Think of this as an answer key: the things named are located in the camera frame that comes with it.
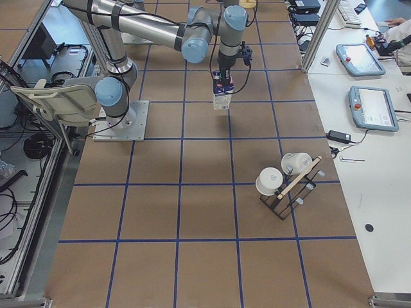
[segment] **white cup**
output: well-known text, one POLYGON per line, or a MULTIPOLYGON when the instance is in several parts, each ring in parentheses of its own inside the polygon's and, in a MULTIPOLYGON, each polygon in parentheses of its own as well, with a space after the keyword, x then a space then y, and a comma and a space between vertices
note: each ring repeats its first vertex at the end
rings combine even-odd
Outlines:
POLYGON ((260 194, 272 196, 283 183, 283 175, 280 170, 272 167, 260 172, 256 180, 256 188, 260 194))
POLYGON ((287 153, 281 159, 281 168, 287 175, 299 175, 313 162, 307 153, 287 153))

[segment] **bottle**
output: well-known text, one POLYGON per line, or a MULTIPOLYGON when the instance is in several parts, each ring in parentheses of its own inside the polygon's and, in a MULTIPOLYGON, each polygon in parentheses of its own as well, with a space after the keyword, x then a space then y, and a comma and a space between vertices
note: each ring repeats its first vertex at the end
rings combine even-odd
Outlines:
POLYGON ((368 47, 370 47, 371 50, 375 49, 374 40, 368 34, 365 36, 365 41, 366 41, 368 47))

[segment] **beige chair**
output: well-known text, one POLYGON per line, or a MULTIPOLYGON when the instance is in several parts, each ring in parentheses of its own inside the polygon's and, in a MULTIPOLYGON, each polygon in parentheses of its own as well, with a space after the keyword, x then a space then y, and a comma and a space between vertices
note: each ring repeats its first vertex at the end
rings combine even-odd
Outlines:
POLYGON ((68 85, 57 88, 44 88, 45 79, 40 79, 34 88, 10 87, 22 99, 33 104, 33 111, 41 115, 44 120, 57 120, 70 154, 73 151, 67 130, 68 126, 88 126, 94 118, 94 109, 97 104, 93 89, 84 84, 68 85))

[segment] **person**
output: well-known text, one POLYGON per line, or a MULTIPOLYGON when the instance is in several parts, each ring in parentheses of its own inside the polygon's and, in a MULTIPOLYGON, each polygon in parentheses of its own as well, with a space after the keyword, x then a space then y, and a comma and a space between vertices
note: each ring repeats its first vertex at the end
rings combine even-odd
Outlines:
MULTIPOLYGON (((384 33, 384 37, 387 42, 393 40, 399 41, 405 39, 411 35, 411 19, 405 20, 404 18, 388 19, 385 22, 392 28, 384 33)), ((397 63, 400 66, 411 66, 411 44, 402 47, 396 51, 397 63)))

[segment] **blue framed tablet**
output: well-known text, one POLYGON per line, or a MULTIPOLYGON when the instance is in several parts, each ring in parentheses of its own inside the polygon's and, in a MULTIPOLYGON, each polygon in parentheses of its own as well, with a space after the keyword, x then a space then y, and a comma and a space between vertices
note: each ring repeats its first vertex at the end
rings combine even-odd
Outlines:
POLYGON ((390 132, 399 130, 387 89, 353 86, 348 96, 356 126, 390 132))
POLYGON ((342 65, 352 76, 385 74, 385 69, 366 44, 339 44, 335 50, 342 65))

